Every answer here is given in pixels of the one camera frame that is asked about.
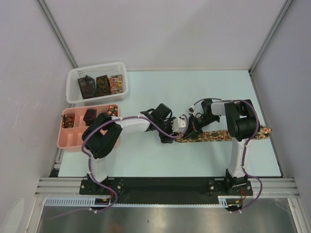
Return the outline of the brown patterned long tie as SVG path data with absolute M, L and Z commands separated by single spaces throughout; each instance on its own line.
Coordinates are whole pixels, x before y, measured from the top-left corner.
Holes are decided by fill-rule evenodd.
M 254 136 L 254 140 L 262 140 L 270 137 L 272 133 L 272 128 L 261 126 L 260 130 Z M 195 142 L 217 142 L 217 141 L 231 141 L 232 137 L 230 136 L 228 130 L 218 130 L 203 132 L 202 134 L 196 136 L 195 138 L 177 138 L 175 139 L 178 143 L 195 143 Z

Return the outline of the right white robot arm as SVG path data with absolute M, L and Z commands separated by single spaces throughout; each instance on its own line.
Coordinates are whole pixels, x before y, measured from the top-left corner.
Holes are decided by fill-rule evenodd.
M 232 150 L 229 167 L 225 171 L 222 190 L 230 195 L 237 194 L 247 185 L 246 159 L 251 141 L 260 130 L 258 115 L 251 100 L 220 100 L 203 99 L 200 101 L 203 112 L 195 114 L 194 104 L 190 109 L 189 125 L 182 141 L 202 141 L 208 134 L 210 141 L 225 140 L 231 137 Z M 204 132 L 203 128 L 213 122 L 219 122 L 220 117 L 226 119 L 227 132 L 213 136 Z

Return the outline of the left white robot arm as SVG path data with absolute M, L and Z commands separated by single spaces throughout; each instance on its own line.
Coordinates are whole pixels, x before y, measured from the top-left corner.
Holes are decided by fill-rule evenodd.
M 157 131 L 161 143 L 172 143 L 177 136 L 173 132 L 175 119 L 172 110 L 163 103 L 135 116 L 99 114 L 82 134 L 81 150 L 88 156 L 88 176 L 92 180 L 90 188 L 97 194 L 107 190 L 106 157 L 112 152 L 120 136 Z

